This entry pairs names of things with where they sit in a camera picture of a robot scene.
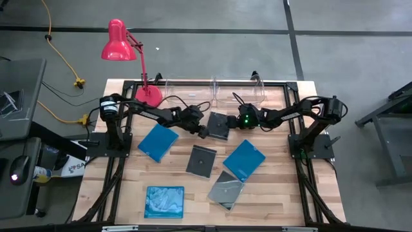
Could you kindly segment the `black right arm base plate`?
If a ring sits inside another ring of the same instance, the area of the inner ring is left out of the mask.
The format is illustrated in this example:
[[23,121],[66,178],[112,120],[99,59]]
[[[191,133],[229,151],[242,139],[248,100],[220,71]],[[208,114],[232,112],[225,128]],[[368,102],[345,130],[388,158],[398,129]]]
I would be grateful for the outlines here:
[[289,135],[288,144],[290,156],[293,159],[334,159],[332,140],[327,134],[318,135],[310,151],[298,144],[298,135]]

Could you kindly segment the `yellow blue can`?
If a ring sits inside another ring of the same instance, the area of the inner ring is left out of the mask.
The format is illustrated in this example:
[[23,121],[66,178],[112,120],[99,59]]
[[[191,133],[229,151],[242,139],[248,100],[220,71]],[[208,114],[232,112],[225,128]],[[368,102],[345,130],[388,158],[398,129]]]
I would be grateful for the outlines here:
[[52,171],[40,166],[36,166],[33,172],[33,181],[36,183],[47,183],[52,177]]

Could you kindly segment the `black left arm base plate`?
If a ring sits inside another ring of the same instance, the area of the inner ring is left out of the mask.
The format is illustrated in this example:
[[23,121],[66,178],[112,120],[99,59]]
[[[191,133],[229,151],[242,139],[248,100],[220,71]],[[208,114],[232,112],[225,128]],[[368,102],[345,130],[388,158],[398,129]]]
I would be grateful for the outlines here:
[[114,157],[126,158],[131,151],[133,140],[132,133],[123,133],[124,143],[121,148],[108,148],[108,136],[106,133],[92,133],[89,141],[84,143],[87,147],[86,155],[89,157]]

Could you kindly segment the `red desk lamp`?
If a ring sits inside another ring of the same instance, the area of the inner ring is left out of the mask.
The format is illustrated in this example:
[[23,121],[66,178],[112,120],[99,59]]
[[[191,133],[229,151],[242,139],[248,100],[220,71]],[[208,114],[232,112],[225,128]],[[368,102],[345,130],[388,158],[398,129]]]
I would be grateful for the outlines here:
[[134,61],[136,52],[140,55],[143,86],[137,89],[135,99],[156,107],[163,100],[162,93],[157,86],[149,85],[143,43],[138,41],[120,19],[112,19],[108,24],[109,41],[103,48],[101,58],[108,61]]

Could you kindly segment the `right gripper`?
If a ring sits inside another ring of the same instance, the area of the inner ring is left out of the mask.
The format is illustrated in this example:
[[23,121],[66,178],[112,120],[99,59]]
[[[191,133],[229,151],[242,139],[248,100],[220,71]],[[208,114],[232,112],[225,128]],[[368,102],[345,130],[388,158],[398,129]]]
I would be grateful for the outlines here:
[[238,107],[239,115],[227,116],[227,127],[229,129],[253,129],[260,127],[261,112],[251,103],[241,103]]

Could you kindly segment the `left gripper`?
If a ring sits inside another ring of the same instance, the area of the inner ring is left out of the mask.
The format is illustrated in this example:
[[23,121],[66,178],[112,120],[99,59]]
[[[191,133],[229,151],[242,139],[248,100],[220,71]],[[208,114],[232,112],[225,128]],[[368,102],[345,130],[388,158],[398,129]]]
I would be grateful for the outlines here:
[[204,139],[209,134],[209,129],[200,124],[204,114],[199,107],[190,105],[182,110],[179,114],[178,126],[190,133],[198,133],[198,136]]

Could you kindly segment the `grey side table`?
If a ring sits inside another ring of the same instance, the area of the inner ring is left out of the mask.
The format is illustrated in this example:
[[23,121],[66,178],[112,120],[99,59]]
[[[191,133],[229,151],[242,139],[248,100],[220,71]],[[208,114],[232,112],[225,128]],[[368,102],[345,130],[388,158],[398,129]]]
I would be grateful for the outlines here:
[[[41,140],[37,137],[0,142],[0,220],[35,213],[38,188],[34,186],[33,173],[40,150]],[[28,162],[23,173],[16,175],[10,168],[20,156]]]

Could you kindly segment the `clear plastic case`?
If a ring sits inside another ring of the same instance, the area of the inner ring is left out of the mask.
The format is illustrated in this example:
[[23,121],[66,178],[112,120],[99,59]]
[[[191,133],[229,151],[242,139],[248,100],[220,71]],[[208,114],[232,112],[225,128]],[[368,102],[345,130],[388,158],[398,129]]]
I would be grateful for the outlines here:
[[18,113],[23,108],[24,90],[14,92],[3,92],[0,94],[0,116],[7,116]]

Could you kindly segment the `black clear jewel case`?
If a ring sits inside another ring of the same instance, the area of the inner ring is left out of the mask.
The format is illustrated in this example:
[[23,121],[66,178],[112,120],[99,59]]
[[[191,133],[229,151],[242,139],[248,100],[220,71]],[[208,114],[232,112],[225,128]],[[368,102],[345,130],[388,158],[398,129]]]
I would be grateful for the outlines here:
[[209,115],[207,129],[209,131],[209,137],[228,140],[230,129],[227,126],[227,116],[212,111]]
[[222,171],[213,184],[208,198],[219,206],[231,211],[244,188],[244,183],[230,173]]
[[185,171],[209,179],[211,177],[216,154],[216,150],[194,145]]

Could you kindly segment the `black computer mouse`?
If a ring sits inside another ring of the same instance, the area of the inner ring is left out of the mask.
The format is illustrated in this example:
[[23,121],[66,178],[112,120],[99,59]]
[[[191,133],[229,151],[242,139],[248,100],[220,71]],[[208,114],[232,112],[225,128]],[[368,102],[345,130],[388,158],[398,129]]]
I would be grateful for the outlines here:
[[10,165],[10,182],[14,186],[24,184],[28,179],[30,169],[30,157],[26,155],[18,156]]

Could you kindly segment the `blue jewel case white swirls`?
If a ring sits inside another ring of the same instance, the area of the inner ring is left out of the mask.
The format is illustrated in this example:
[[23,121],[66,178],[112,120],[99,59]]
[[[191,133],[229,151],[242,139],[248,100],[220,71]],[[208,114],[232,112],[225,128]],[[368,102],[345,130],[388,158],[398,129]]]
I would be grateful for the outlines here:
[[183,186],[148,186],[144,218],[183,218]]

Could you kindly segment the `grey metal table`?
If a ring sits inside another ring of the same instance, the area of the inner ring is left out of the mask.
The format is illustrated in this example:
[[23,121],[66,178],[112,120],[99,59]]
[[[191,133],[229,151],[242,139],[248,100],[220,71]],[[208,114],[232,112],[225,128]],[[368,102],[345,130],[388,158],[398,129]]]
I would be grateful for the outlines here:
[[355,121],[359,128],[373,123],[384,154],[389,157],[393,176],[376,183],[376,187],[412,184],[412,170],[403,160],[412,159],[412,81],[391,93],[387,102]]

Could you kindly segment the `grey desk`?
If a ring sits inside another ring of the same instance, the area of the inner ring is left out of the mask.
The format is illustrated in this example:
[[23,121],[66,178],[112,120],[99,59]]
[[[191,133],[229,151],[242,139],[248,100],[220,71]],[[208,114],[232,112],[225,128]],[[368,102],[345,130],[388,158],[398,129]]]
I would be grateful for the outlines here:
[[6,118],[0,116],[1,142],[28,136],[45,67],[45,59],[0,62],[0,94],[24,90],[22,110]]

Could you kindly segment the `white printed cardboard box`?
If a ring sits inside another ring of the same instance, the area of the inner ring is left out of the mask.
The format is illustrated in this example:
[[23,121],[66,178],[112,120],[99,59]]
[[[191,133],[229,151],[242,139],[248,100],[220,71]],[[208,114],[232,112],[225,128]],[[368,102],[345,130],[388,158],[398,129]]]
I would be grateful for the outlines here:
[[85,172],[86,162],[71,155],[67,155],[67,162],[61,168],[60,177],[82,177]]

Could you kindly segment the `black aluminium table frame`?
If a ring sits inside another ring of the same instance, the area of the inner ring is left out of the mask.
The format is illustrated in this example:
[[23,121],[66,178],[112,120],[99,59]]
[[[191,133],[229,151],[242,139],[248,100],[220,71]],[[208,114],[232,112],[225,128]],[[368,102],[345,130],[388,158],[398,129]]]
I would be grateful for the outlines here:
[[[265,98],[260,104],[265,108],[281,109],[301,98],[317,95],[313,81],[265,81]],[[113,187],[104,206],[103,219],[97,215],[91,222],[104,226],[131,226],[141,231],[171,230],[192,227],[215,232],[232,231],[282,231],[282,227],[303,227],[304,214],[298,175],[297,160],[290,156],[288,135],[308,126],[313,119],[304,117],[284,122],[280,127],[264,132],[253,130],[231,130],[228,140],[211,137],[201,139],[186,131],[173,127],[178,140],[163,157],[155,162],[138,150],[141,140],[155,126],[154,120],[133,116],[131,153],[124,159],[124,171],[119,188]],[[226,159],[235,148],[247,139],[266,159],[251,177],[236,201],[227,211],[212,202],[208,193],[223,170]],[[185,172],[193,145],[217,151],[210,179]],[[99,157],[86,166],[73,220],[80,220],[103,191],[104,178],[109,167],[109,178],[115,173],[120,159]],[[341,221],[346,218],[341,202],[337,178],[326,161],[314,160],[312,166],[318,193],[332,213]],[[185,188],[183,218],[144,218],[145,196],[148,186],[183,186]]]

